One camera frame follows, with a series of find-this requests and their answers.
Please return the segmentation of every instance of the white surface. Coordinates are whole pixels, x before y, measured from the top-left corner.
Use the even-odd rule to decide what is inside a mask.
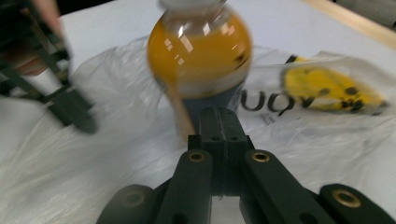
[[[303,56],[314,55],[320,50],[358,56],[396,76],[395,50],[315,11],[301,1],[230,0],[228,3],[246,21],[256,45]],[[64,16],[64,29],[74,56],[73,70],[105,49],[122,46],[148,35],[161,15],[155,0],[118,0]],[[36,104],[0,99],[0,156],[14,148],[32,130],[41,114]],[[360,189],[393,217],[396,217],[395,145],[394,134],[373,153],[367,183]],[[242,223],[237,218],[224,220],[224,217],[213,216],[216,220],[213,223]]]

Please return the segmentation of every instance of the bolt hole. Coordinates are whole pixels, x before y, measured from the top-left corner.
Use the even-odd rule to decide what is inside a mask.
[[[259,161],[259,162],[266,162],[266,161],[270,160],[270,157],[268,155],[266,155],[265,153],[261,153],[261,152],[254,153],[252,157],[253,157],[253,160]]]
[[[172,216],[172,223],[173,224],[187,224],[189,223],[189,219],[186,215],[182,213],[177,213]]]
[[[351,208],[357,208],[361,206],[361,200],[347,190],[344,189],[335,190],[332,193],[332,196],[337,202],[339,202],[344,206]]]
[[[199,162],[199,161],[203,161],[204,158],[205,158],[204,154],[200,152],[194,152],[190,154],[190,161]]]
[[[307,213],[300,214],[300,220],[304,224],[318,224],[318,220],[314,216]]]

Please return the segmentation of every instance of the orange liquid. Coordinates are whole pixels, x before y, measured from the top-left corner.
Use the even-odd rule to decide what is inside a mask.
[[[216,29],[203,27],[199,34],[169,31],[159,20],[148,40],[150,69],[183,123],[189,115],[182,100],[207,98],[240,84],[248,74],[250,55],[248,31],[235,15]]]

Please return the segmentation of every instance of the plastic bottle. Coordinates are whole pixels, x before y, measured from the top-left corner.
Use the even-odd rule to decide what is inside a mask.
[[[187,137],[198,131],[201,110],[236,110],[250,65],[250,37],[223,0],[160,3],[166,11],[149,37],[148,64]]]

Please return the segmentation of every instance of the black clamp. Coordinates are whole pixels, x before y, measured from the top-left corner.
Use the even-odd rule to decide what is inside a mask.
[[[22,15],[25,8],[29,9],[30,18]],[[39,36],[51,43],[53,53],[46,50]],[[25,94],[17,97],[42,103],[63,125],[73,124],[85,133],[95,133],[97,128],[89,111],[92,105],[69,81],[68,66],[61,68],[59,65],[69,60],[64,42],[41,20],[30,1],[0,0],[0,51],[21,40],[35,50],[62,87],[45,95],[0,59],[0,94],[11,97],[11,90],[19,87]]]
[[[132,185],[107,204],[98,224],[207,224],[212,196],[239,196],[248,224],[395,224],[357,190],[305,189],[270,152],[254,149],[234,112],[201,112],[171,179],[156,189]]]

